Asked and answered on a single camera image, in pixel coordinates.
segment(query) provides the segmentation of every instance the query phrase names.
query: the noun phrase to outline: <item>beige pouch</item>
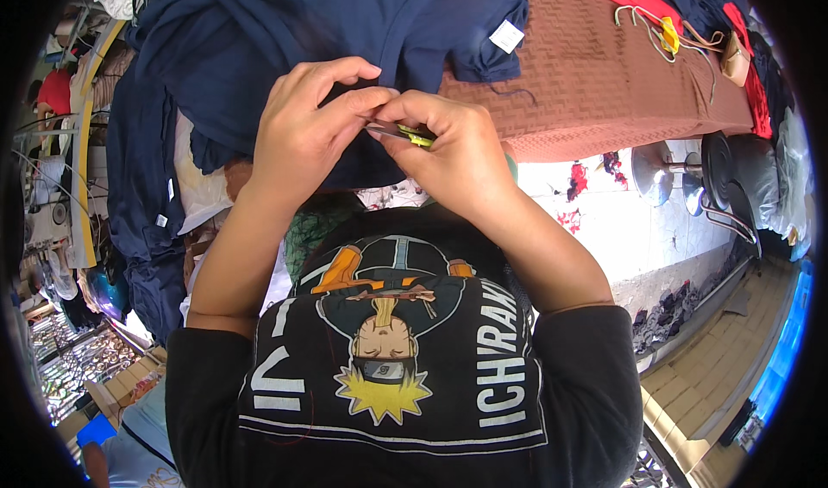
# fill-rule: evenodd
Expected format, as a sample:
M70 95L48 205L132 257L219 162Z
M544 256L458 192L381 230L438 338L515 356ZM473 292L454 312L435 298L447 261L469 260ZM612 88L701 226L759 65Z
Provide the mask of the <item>beige pouch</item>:
M744 48L736 32L730 32L727 47L722 52L721 68L722 75L740 88L744 87L750 69L750 53Z

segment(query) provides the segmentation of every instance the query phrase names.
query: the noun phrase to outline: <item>hand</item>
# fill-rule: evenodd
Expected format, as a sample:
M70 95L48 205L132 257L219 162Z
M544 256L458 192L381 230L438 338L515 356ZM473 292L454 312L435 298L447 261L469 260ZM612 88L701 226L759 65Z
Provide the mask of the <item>hand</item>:
M277 79L259 121L249 187L287 209L304 203L365 125L358 115L372 115L400 93L365 88L347 91L322 108L319 103L335 82L350 86L360 78L377 78L380 71L365 59L346 57L299 63Z
M476 222L520 193L509 172L498 133L482 106L421 91L406 91L377 114L384 121L425 124L437 135L429 150L369 132L438 203Z

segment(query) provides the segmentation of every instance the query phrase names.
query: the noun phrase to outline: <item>white label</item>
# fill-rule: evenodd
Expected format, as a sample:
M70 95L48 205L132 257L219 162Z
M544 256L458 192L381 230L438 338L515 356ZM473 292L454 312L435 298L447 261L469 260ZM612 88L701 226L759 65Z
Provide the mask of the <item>white label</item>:
M494 34L489 36L489 40L506 53L512 53L512 50L518 46L521 39L523 39L523 32L515 28L512 23L509 23L508 19L504 19L498 29L494 30Z

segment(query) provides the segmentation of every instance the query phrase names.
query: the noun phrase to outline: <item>yellow-handled scissors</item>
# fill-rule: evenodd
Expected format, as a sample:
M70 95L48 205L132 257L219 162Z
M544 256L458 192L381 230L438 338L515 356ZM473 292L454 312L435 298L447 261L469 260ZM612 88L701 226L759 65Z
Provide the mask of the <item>yellow-handled scissors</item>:
M367 121L367 125L363 127L366 131L378 132L401 140L409 140L420 147L430 147L437 139L437 136L425 128L414 129L393 121L377 120L367 116L360 116L360 118Z

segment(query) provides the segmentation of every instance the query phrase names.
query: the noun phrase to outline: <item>navy blue t-shirt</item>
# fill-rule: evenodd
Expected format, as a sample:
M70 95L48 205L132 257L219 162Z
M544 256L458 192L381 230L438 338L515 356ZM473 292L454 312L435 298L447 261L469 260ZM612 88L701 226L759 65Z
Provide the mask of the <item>navy blue t-shirt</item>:
M358 55L383 69L379 85L401 91L436 93L445 61L460 80L501 81L520 75L518 57L489 37L504 19L523 28L527 17L527 0L151 0L128 41L138 77L160 79L193 122L195 164L207 173L236 152L253 155L267 95L299 62ZM360 134L325 186L404 178Z

